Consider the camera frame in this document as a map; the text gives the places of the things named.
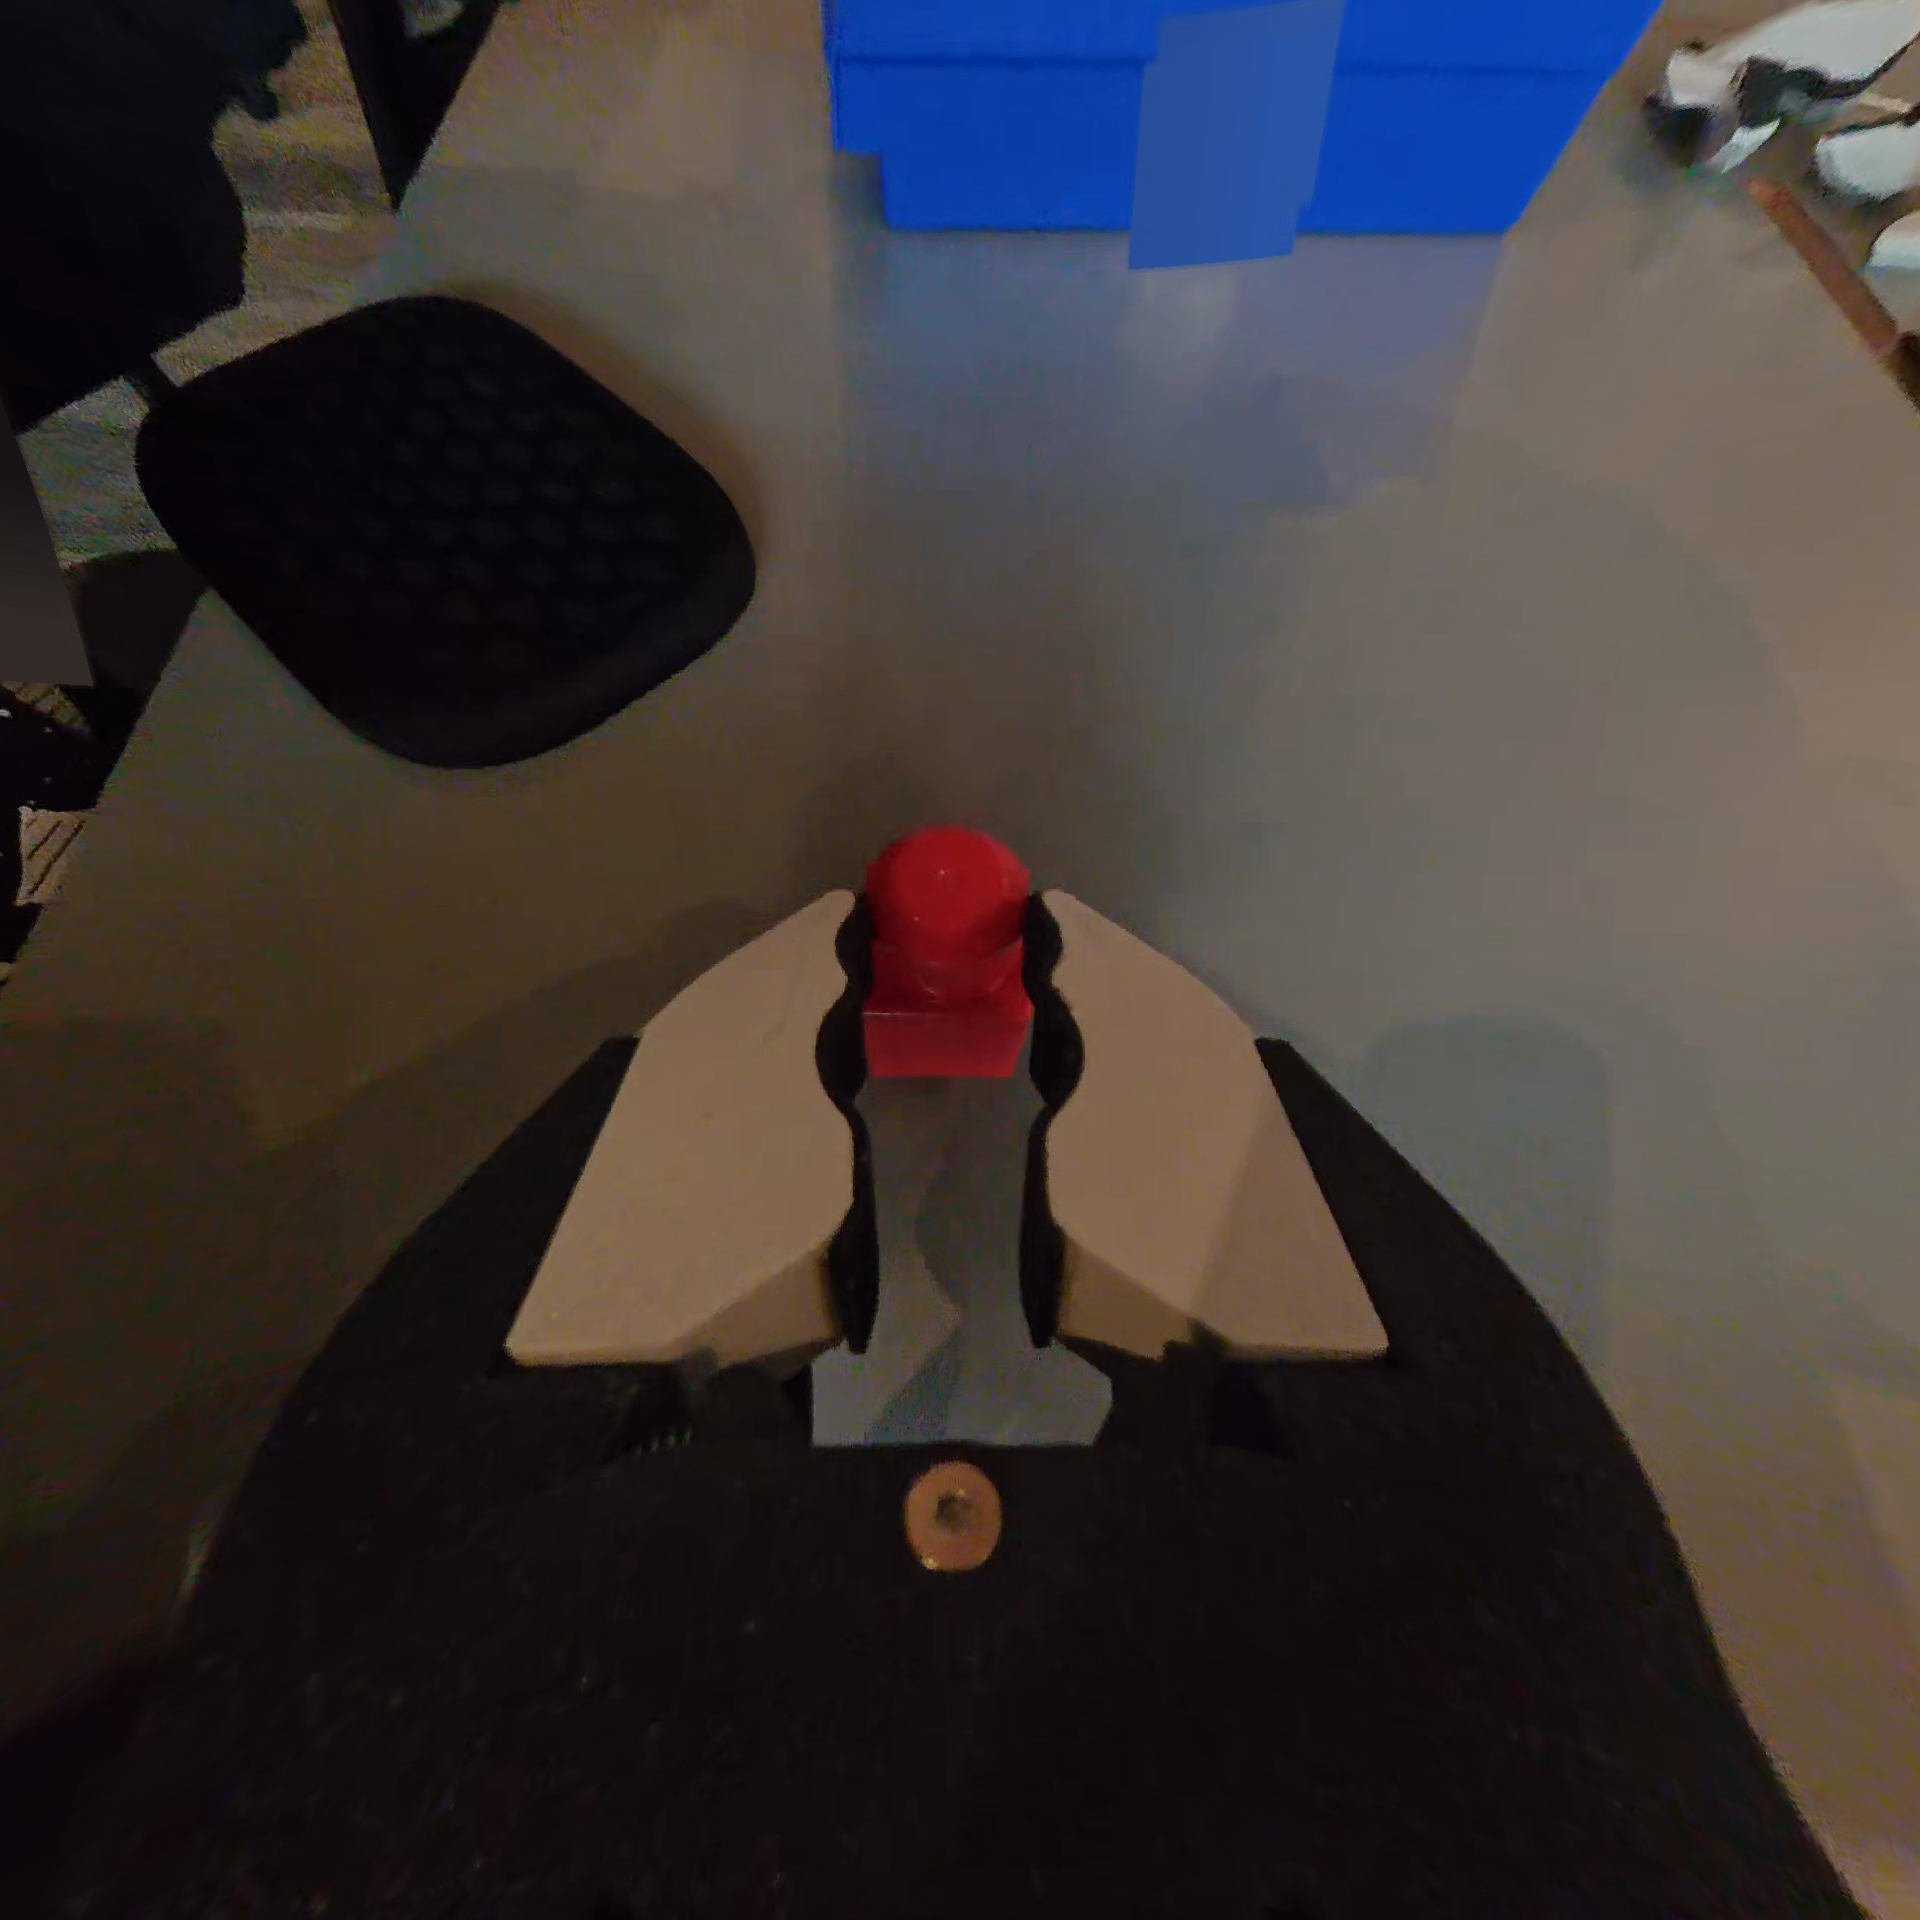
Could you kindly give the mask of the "blue plastic bin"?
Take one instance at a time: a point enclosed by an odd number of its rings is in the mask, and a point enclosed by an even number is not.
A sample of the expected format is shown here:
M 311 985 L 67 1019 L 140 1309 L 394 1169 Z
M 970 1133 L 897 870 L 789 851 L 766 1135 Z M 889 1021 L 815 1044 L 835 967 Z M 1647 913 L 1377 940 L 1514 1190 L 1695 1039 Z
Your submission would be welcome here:
M 822 4 L 833 143 L 892 226 L 1127 230 L 1140 270 L 1505 233 L 1658 10 Z

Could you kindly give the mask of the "white and black plastic part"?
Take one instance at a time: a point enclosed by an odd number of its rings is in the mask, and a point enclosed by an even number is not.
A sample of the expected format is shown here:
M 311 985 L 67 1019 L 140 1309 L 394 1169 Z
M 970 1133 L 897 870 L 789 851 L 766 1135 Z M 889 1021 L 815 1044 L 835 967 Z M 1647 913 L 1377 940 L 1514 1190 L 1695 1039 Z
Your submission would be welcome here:
M 1917 188 L 1917 117 L 1838 127 L 1813 149 L 1813 178 L 1845 201 L 1884 203 Z
M 1646 95 L 1653 141 L 1698 174 L 1730 174 L 1782 127 L 1870 101 L 1917 39 L 1915 2 L 1798 4 L 1730 39 L 1677 45 Z

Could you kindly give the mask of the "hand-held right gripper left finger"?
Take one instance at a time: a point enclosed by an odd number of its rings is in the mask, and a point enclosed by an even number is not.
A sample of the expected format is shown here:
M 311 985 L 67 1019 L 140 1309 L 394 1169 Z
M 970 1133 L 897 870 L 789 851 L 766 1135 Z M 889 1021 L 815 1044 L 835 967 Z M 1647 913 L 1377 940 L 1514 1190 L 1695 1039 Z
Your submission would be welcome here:
M 877 1315 L 874 1172 L 820 1042 L 851 995 L 833 890 L 637 1034 L 529 1287 L 516 1364 L 799 1364 Z

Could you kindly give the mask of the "red mega block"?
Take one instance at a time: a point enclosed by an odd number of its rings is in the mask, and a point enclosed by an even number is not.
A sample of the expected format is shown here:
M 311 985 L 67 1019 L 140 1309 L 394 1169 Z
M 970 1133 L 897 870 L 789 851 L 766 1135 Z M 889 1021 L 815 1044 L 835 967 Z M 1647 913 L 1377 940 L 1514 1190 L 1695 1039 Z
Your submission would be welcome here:
M 868 1076 L 1013 1076 L 1033 1017 L 1022 860 L 973 828 L 924 828 L 875 855 L 861 893 L 871 909 Z

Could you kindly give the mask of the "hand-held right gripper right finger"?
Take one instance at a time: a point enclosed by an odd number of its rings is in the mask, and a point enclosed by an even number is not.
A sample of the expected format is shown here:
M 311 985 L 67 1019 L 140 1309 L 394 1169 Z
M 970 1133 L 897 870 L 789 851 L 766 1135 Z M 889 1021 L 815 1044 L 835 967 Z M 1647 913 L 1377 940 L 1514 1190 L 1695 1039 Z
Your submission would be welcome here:
M 1038 1347 L 1377 1359 L 1388 1337 L 1258 1035 L 1061 890 L 1023 922 L 1019 1295 Z

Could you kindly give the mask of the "brown wooden board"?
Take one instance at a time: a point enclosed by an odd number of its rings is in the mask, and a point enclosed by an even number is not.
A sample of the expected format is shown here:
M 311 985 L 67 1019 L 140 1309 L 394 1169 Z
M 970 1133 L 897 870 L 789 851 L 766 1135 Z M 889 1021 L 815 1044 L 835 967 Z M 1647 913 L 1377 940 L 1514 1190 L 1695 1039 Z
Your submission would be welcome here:
M 1847 319 L 1859 343 L 1917 410 L 1917 339 L 1889 311 L 1815 213 L 1782 182 L 1753 181 L 1746 196 L 1798 257 L 1815 286 Z

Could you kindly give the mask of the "person's left forearm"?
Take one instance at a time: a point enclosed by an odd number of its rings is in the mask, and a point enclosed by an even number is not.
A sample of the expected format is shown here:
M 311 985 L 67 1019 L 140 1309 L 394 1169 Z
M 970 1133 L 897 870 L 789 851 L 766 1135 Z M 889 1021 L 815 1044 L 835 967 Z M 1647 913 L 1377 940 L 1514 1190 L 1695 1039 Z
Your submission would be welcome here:
M 293 2 L 2 4 L 2 391 L 13 433 L 246 292 L 215 134 L 278 115 Z

